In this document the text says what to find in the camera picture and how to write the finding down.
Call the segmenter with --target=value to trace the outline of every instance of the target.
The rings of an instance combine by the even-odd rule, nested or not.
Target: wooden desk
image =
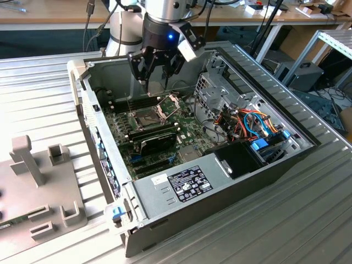
[[[21,0],[27,13],[0,8],[0,30],[83,29],[87,19],[87,0]],[[108,16],[100,0],[90,18],[96,29]]]
[[[27,13],[0,8],[0,30],[54,30],[54,29],[83,29],[87,14],[87,0],[21,0]],[[100,0],[96,1],[95,11],[90,19],[89,28],[96,29],[105,20],[108,10]],[[204,26],[207,10],[198,19],[192,21],[194,26]],[[250,15],[243,6],[215,7],[210,18],[210,26],[250,26],[260,25],[263,17]],[[276,17],[273,28],[260,50],[256,60],[261,63],[275,37],[283,25],[337,25],[336,29],[346,29],[352,21],[349,16],[340,16],[335,19],[322,15],[320,18],[308,18],[295,10]]]
[[[295,9],[296,6],[289,6],[289,10],[282,13],[280,16],[276,16],[272,22],[272,25],[277,25],[283,23],[284,25],[329,25],[329,24],[341,24],[346,21],[352,21],[352,18],[344,16],[336,16],[336,20],[326,17],[321,14],[320,18],[309,18]],[[200,11],[200,7],[194,8],[194,13]],[[260,25],[263,21],[261,15],[251,15],[244,10],[245,8],[241,5],[239,7],[215,7],[211,13],[210,25],[211,26],[250,26],[250,25]],[[202,26],[205,23],[207,16],[207,10],[204,11],[202,16],[195,19],[192,24],[195,26]]]

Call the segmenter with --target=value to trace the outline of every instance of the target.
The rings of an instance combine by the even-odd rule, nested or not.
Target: metal work surface
[[[33,132],[33,149],[37,150],[58,140],[69,146],[89,219],[87,226],[4,263],[349,263],[351,146],[239,48],[229,42],[211,46],[224,48],[260,82],[322,142],[319,149],[275,184],[126,259],[120,238],[108,233],[101,216],[106,203],[74,112],[64,65],[69,56],[98,54],[2,61],[0,105],[12,121],[12,133]],[[241,80],[233,81],[242,90],[246,86]]]

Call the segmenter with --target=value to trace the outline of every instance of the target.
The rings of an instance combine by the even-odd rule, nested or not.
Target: blue latch
[[[257,139],[257,140],[252,142],[252,147],[255,150],[260,150],[260,149],[262,149],[263,147],[266,147],[266,146],[268,146],[268,143],[264,139]]]
[[[121,216],[123,216],[124,214],[126,214],[126,211],[124,210],[124,208],[120,207],[120,206],[116,206],[112,209],[113,212],[113,217],[112,219],[115,220]]]
[[[287,130],[284,130],[284,131],[282,132],[282,134],[284,134],[285,138],[287,138],[287,139],[291,136],[290,132],[287,131]]]

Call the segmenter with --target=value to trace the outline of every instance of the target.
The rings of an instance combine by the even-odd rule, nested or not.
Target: blue cable
[[[266,133],[268,133],[268,134],[270,134],[270,135],[273,134],[273,133],[269,130],[269,128],[264,124],[263,119],[262,119],[258,114],[256,114],[256,113],[248,113],[248,114],[246,114],[246,115],[244,116],[244,119],[243,119],[243,120],[244,120],[244,125],[245,125],[245,127],[247,128],[247,130],[248,130],[250,133],[255,134],[258,138],[260,138],[260,136],[259,136],[259,134],[258,134],[257,132],[254,132],[254,131],[250,130],[249,127],[248,127],[248,124],[247,124],[247,116],[248,116],[249,114],[252,114],[253,116],[255,116],[256,118],[259,119],[259,121],[260,121],[260,123],[262,124],[262,126],[263,126],[264,130],[266,131]]]

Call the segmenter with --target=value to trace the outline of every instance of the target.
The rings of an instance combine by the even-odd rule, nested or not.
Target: black plastic part
[[[169,133],[143,141],[140,146],[142,157],[169,149],[176,144],[176,137],[176,133]]]
[[[129,100],[128,103],[123,101],[123,102],[113,102],[114,105],[114,111],[116,114],[128,112],[128,111],[134,111],[146,107],[151,107],[151,106],[156,106],[159,103],[158,99],[156,96],[153,97],[146,97],[138,100]]]
[[[244,174],[260,169],[265,164],[257,157],[248,141],[226,143],[209,148],[205,155],[214,153],[221,161],[226,161],[232,169],[231,178],[236,179]]]
[[[142,47],[152,47],[157,50],[177,50],[180,34],[169,24],[144,18]]]
[[[179,126],[172,124],[161,125],[156,128],[146,129],[144,131],[132,132],[128,134],[128,137],[131,141],[140,141],[143,139],[151,138],[152,136],[158,136],[165,134],[172,130],[177,130]]]
[[[320,4],[318,5],[319,9],[321,10],[320,13],[323,15],[330,14],[334,6],[331,4]]]
[[[164,159],[163,161],[159,161],[159,162],[153,163],[151,165],[148,165],[146,167],[142,167],[142,168],[136,169],[135,173],[136,174],[141,174],[141,173],[149,172],[149,171],[152,171],[154,169],[157,169],[158,167],[162,167],[162,166],[165,166],[165,165],[168,165],[168,164],[170,164],[170,161],[168,159]]]

